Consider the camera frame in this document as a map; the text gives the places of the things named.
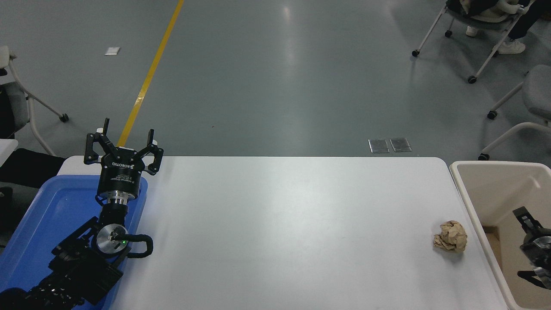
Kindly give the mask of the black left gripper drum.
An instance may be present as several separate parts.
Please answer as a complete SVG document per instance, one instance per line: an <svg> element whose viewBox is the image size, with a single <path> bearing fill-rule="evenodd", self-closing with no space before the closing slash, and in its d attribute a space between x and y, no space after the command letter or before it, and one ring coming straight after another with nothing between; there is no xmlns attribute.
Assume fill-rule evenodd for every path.
<svg viewBox="0 0 551 310"><path fill-rule="evenodd" d="M136 199L140 192L142 171L145 169L142 151L114 148L104 149L100 159L102 171L96 195L107 199L115 192L123 192L128 200Z"/></svg>

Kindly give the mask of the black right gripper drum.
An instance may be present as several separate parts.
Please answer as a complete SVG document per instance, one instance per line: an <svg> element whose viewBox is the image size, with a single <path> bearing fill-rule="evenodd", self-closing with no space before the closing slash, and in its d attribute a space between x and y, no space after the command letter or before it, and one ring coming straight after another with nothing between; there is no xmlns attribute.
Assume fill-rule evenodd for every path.
<svg viewBox="0 0 551 310"><path fill-rule="evenodd" d="M533 238L520 246L522 253L536 267L551 268L551 237Z"/></svg>

